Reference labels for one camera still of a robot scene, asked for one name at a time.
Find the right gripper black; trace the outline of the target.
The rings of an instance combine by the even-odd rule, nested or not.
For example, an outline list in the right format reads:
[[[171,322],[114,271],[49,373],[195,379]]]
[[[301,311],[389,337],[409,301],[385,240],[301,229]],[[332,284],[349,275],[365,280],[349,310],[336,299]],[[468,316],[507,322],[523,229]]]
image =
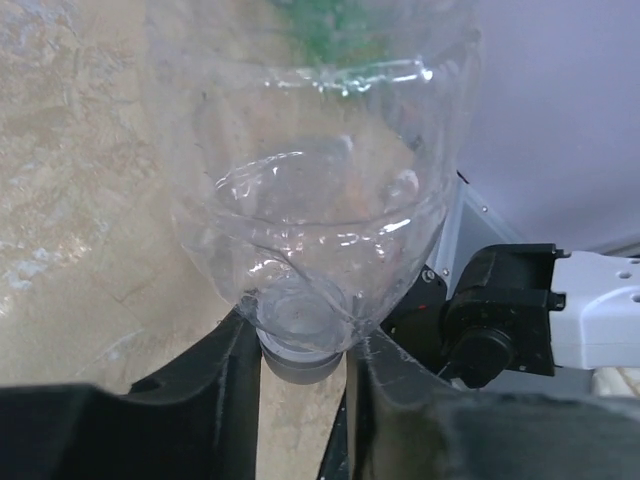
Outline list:
[[[479,389],[507,370],[554,376],[550,315],[566,297],[552,280],[566,255],[553,244],[484,247],[453,290],[423,269],[381,325],[399,346],[375,332],[347,354],[320,478],[638,478],[635,399],[441,380]]]

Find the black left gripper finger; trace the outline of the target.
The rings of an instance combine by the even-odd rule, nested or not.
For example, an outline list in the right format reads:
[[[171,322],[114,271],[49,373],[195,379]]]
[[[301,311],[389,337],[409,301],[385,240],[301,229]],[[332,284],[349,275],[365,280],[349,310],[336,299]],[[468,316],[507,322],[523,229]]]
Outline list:
[[[261,353],[229,313],[165,366],[114,394],[91,384],[1,391],[4,479],[253,479]]]

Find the clear plastic bottle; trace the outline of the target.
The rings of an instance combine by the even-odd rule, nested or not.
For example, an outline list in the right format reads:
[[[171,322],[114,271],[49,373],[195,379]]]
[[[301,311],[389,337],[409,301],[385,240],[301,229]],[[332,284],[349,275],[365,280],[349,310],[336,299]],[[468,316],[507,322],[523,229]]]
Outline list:
[[[179,241],[285,344],[342,352],[434,248],[483,40],[473,1],[151,1],[146,106]]]

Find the grey bottle cap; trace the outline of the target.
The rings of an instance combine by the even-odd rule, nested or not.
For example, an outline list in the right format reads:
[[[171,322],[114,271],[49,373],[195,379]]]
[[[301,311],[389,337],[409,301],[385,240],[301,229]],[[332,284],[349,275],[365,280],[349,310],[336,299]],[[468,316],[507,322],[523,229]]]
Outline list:
[[[342,353],[326,353],[290,345],[263,330],[257,330],[256,333],[266,365],[287,383],[319,383],[327,379],[342,360]]]

